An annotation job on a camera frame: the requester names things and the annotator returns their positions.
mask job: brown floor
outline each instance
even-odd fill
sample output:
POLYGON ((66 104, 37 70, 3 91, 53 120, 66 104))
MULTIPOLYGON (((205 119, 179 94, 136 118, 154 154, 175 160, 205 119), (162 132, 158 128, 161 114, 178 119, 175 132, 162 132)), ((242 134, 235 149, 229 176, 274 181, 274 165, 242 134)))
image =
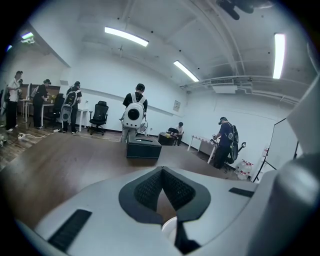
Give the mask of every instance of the brown floor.
MULTIPOLYGON (((46 127, 48 125, 47 121, 44 120, 44 128, 43 129, 35 129, 33 127, 33 122, 31 121, 30 128, 28 128, 29 123, 25 123, 23 120, 22 116, 18 116, 17 118, 17 124, 18 127, 13 129, 13 132, 7 133, 5 128, 0 128, 0 135, 4 135, 7 139, 7 142, 4 144, 3 147, 0 147, 0 170, 2 170, 8 163, 10 163, 13 159, 15 159, 19 154, 21 154, 23 151, 26 149, 30 148, 32 145, 38 143, 41 141, 43 138, 34 138, 32 136, 26 136, 22 140, 18 140, 18 134, 19 133, 24 133, 24 134, 30 134, 35 137, 42 137, 44 135, 53 133, 54 129, 58 129, 59 126, 55 128, 52 128, 50 126, 46 127)), ((95 138, 95 139, 100 139, 100 140, 107 140, 107 141, 112 141, 112 142, 119 142, 121 139, 121 133, 119 132, 112 132, 112 131, 106 131, 104 133, 104 136, 102 136, 100 133, 94 133, 93 135, 90 135, 87 132, 87 129, 82 128, 81 132, 78 132, 76 135, 72 135, 71 132, 69 131, 66 136, 80 136, 83 138, 95 138)), ((181 148, 184 148, 185 150, 188 149, 188 146, 185 144, 180 145, 181 148)), ((191 148, 190 152, 198 156, 200 159, 204 161, 208 161, 209 156, 202 153, 198 152, 197 150, 191 148)), ((235 175, 235 173, 229 169, 228 172, 225 174, 225 179, 230 179, 230 180, 238 180, 238 177, 235 175)))

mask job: black case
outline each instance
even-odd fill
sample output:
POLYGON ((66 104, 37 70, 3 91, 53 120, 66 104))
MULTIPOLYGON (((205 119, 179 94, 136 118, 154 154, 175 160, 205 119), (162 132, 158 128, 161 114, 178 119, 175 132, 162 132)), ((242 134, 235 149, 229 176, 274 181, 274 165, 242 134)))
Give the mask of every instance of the black case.
POLYGON ((126 143, 127 158, 158 159, 162 145, 151 137, 129 136, 126 143))

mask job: white wall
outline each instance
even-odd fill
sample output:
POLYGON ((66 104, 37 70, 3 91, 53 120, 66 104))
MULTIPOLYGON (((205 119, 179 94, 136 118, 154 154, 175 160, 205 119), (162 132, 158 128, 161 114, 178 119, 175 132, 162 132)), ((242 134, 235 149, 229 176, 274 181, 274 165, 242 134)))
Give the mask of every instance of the white wall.
MULTIPOLYGON (((144 96, 148 100, 147 121, 151 135, 158 135, 182 120, 187 96, 164 76, 128 59, 86 49, 79 61, 70 69, 70 80, 80 81, 83 103, 94 111, 98 101, 106 101, 109 106, 107 124, 103 127, 122 130, 121 118, 125 111, 122 102, 128 93, 134 92, 137 84, 145 85, 144 96), (179 112, 173 110, 175 100, 181 102, 179 112)), ((67 86, 62 86, 65 93, 67 86)))
POLYGON ((24 84, 42 84, 45 79, 50 79, 51 85, 60 86, 60 76, 65 68, 52 53, 43 55, 32 49, 18 49, 8 53, 8 60, 3 65, 7 71, 7 83, 16 75, 17 71, 23 71, 24 84))
MULTIPOLYGON (((270 145, 274 124, 285 118, 292 107, 263 96, 192 93, 188 95, 185 108, 182 141, 189 144, 192 135, 211 139, 220 130, 220 118, 226 117, 237 127, 239 144, 246 142, 246 148, 239 153, 238 158, 253 163, 254 168, 257 168, 262 151, 270 145)), ((198 149, 199 145, 200 141, 194 139, 192 146, 198 149)))
POLYGON ((31 49, 15 49, 9 52, 8 57, 1 68, 6 72, 2 73, 12 79, 16 71, 22 70, 24 84, 41 84, 43 80, 50 79, 53 86, 60 86, 60 92, 65 93, 69 87, 61 85, 60 80, 67 76, 70 85, 80 81, 83 94, 80 107, 94 111, 98 101, 107 102, 107 124, 103 125, 106 129, 122 130, 119 121, 125 111, 122 102, 128 93, 135 91, 139 83, 145 85, 144 95, 148 100, 149 134, 158 135, 182 120, 186 93, 161 74, 130 60, 102 51, 85 50, 80 54, 79 61, 67 68, 53 54, 43 55, 31 49), (175 100, 181 102, 179 112, 173 110, 175 100))

